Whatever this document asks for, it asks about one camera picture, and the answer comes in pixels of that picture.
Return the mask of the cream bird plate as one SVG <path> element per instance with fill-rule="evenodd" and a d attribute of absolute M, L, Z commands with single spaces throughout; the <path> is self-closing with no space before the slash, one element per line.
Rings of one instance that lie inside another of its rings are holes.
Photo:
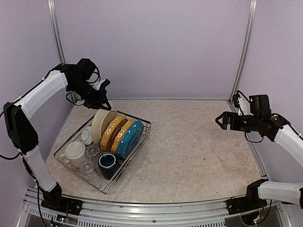
<path fill-rule="evenodd" d="M 91 124 L 91 136 L 93 142 L 97 145 L 100 144 L 104 132 L 108 128 L 109 124 L 117 117 L 116 110 L 103 110 L 99 109 L 94 115 L 93 122 Z"/>

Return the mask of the yellow dotted plate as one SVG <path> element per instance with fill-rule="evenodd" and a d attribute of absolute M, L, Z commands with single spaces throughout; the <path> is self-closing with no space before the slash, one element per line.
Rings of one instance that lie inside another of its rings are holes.
<path fill-rule="evenodd" d="M 126 132 L 129 130 L 129 128 L 132 126 L 133 123 L 135 123 L 135 119 L 132 118 L 130 120 L 128 120 L 123 127 L 121 128 L 121 130 L 119 131 L 119 133 L 116 135 L 115 140 L 113 142 L 113 145 L 111 147 L 111 153 L 116 155 L 117 154 L 117 150 L 119 147 L 119 144 L 121 142 L 121 140 L 123 139 L 124 135 L 126 134 Z"/>
<path fill-rule="evenodd" d="M 102 150 L 110 151 L 117 134 L 126 124 L 127 118 L 124 114 L 118 115 L 107 127 L 103 134 L 100 147 Z"/>

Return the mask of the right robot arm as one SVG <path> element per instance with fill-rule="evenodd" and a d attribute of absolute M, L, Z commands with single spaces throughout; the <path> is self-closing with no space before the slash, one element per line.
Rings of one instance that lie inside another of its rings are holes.
<path fill-rule="evenodd" d="M 287 151 L 300 165 L 303 163 L 303 137 L 283 116 L 273 113 L 268 95 L 246 98 L 240 91 L 233 95 L 238 112 L 223 112 L 215 122 L 223 129 L 257 132 Z M 247 186 L 243 197 L 229 199 L 229 214 L 265 207 L 267 200 L 303 205 L 302 183 L 280 183 L 267 179 L 257 180 Z"/>

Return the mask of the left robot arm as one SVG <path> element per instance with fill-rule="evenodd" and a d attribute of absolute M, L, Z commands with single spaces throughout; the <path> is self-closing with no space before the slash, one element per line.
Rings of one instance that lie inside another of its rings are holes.
<path fill-rule="evenodd" d="M 22 158 L 28 174 L 43 194 L 43 206 L 62 210 L 67 202 L 41 153 L 33 119 L 48 101 L 63 90 L 77 94 L 88 109 L 111 110 L 107 98 L 109 84 L 110 80 L 101 77 L 98 66 L 91 59 L 82 58 L 77 63 L 56 65 L 27 92 L 4 105 L 1 116 L 4 117 L 8 137 L 18 150 L 16 156 Z"/>

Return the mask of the dark teal striped bowl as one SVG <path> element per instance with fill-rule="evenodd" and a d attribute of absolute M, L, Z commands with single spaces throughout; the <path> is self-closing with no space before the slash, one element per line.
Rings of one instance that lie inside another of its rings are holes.
<path fill-rule="evenodd" d="M 93 143 L 91 126 L 87 126 L 81 133 L 81 141 L 87 146 Z"/>

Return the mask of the blue dotted plate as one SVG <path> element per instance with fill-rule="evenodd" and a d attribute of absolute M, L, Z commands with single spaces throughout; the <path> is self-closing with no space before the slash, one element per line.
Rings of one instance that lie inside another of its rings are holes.
<path fill-rule="evenodd" d="M 142 136 L 143 128 L 142 121 L 137 120 L 126 131 L 116 152 L 119 159 L 126 159 L 131 154 Z"/>

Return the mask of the clear glass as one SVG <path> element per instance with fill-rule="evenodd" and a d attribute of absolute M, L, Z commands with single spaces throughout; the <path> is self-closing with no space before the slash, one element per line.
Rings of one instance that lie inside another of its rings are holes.
<path fill-rule="evenodd" d="M 99 157 L 101 156 L 100 154 L 100 149 L 98 145 L 95 144 L 90 144 L 86 147 L 86 156 L 93 162 L 97 163 Z"/>
<path fill-rule="evenodd" d="M 88 176 L 90 174 L 92 174 L 94 171 L 94 163 L 86 160 L 83 161 L 80 165 L 80 173 L 84 176 Z"/>

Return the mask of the white cup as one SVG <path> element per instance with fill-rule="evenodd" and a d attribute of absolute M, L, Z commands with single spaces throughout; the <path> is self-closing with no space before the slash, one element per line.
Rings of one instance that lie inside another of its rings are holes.
<path fill-rule="evenodd" d="M 65 151 L 59 156 L 59 159 L 65 164 L 71 164 L 75 168 L 80 168 L 86 160 L 85 144 L 80 141 L 74 141 L 66 147 Z"/>

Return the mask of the dark blue mug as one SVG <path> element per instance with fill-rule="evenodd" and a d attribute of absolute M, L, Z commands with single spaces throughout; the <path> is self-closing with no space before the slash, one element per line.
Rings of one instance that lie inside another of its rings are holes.
<path fill-rule="evenodd" d="M 119 169 L 119 161 L 112 153 L 105 153 L 98 159 L 98 166 L 103 177 L 110 180 Z"/>

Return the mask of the right aluminium post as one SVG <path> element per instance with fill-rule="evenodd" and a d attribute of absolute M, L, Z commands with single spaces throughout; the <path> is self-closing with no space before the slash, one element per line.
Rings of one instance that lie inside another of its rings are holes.
<path fill-rule="evenodd" d="M 244 36 L 244 42 L 241 50 L 241 55 L 240 55 L 240 61 L 237 67 L 236 71 L 236 77 L 232 86 L 231 94 L 229 97 L 229 102 L 232 102 L 232 96 L 235 95 L 236 91 L 239 88 L 241 77 L 244 71 L 247 55 L 249 52 L 250 48 L 250 41 L 251 41 L 251 35 L 253 32 L 253 27 L 254 27 L 254 20 L 255 20 L 255 15 L 256 15 L 256 9 L 257 9 L 257 0 L 251 0 L 250 1 L 250 7 L 249 7 L 249 14 L 248 14 L 248 21 L 246 25 L 246 30 L 245 30 L 245 36 Z"/>

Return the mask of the aluminium post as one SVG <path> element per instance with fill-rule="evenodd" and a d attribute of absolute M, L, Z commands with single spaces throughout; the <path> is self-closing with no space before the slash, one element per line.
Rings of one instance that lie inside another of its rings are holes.
<path fill-rule="evenodd" d="M 55 46 L 57 49 L 57 54 L 58 54 L 60 62 L 66 63 L 65 54 L 64 54 L 64 50 L 63 50 L 61 36 L 60 36 L 58 18 L 56 15 L 55 1 L 48 0 L 47 5 L 48 5 L 49 16 L 50 16 L 50 21 L 51 21 L 51 26 L 52 26 L 53 36 L 54 36 L 54 42 L 55 42 Z"/>
<path fill-rule="evenodd" d="M 241 77 L 244 71 L 247 55 L 249 52 L 250 48 L 250 41 L 251 41 L 251 35 L 253 32 L 253 27 L 254 27 L 254 20 L 255 20 L 255 15 L 256 15 L 256 9 L 257 9 L 257 0 L 251 0 L 250 1 L 250 7 L 249 7 L 249 14 L 248 14 L 248 21 L 246 25 L 246 30 L 245 30 L 245 36 L 244 36 L 244 42 L 241 50 L 241 55 L 240 55 L 240 61 L 237 67 L 236 71 L 236 77 L 232 86 L 231 94 L 229 97 L 229 102 L 232 102 L 232 96 L 235 95 L 236 91 L 239 88 Z"/>

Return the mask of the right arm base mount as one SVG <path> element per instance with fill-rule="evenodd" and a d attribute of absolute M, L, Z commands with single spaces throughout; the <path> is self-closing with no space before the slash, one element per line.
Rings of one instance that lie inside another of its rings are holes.
<path fill-rule="evenodd" d="M 262 199 L 249 200 L 246 196 L 243 197 L 231 197 L 226 201 L 229 215 L 243 213 L 255 209 L 264 208 L 267 206 L 267 201 Z"/>

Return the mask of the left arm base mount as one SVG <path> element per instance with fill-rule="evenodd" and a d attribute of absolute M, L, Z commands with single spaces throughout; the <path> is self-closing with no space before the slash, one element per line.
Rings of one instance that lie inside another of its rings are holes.
<path fill-rule="evenodd" d="M 78 216 L 80 214 L 83 202 L 78 199 L 62 197 L 59 202 L 43 199 L 41 205 L 42 207 L 50 210 Z"/>

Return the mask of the left aluminium post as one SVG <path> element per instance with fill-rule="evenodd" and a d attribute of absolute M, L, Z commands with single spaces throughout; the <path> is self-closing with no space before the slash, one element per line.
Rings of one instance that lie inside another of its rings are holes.
<path fill-rule="evenodd" d="M 64 50 L 63 50 L 61 36 L 60 36 L 58 18 L 56 15 L 55 1 L 48 0 L 47 5 L 48 5 L 49 16 L 50 16 L 50 21 L 51 21 L 51 26 L 52 26 L 53 36 L 54 36 L 54 42 L 55 42 L 55 46 L 57 49 L 57 54 L 58 54 L 60 62 L 66 63 L 65 54 L 64 54 Z"/>

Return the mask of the aluminium front rail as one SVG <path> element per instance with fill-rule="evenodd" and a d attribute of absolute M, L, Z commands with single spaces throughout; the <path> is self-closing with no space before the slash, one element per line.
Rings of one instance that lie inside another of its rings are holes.
<path fill-rule="evenodd" d="M 16 227 L 290 227 L 284 204 L 229 214 L 225 199 L 185 203 L 126 203 L 68 195 L 80 202 L 66 212 L 41 206 L 42 194 L 28 188 Z"/>

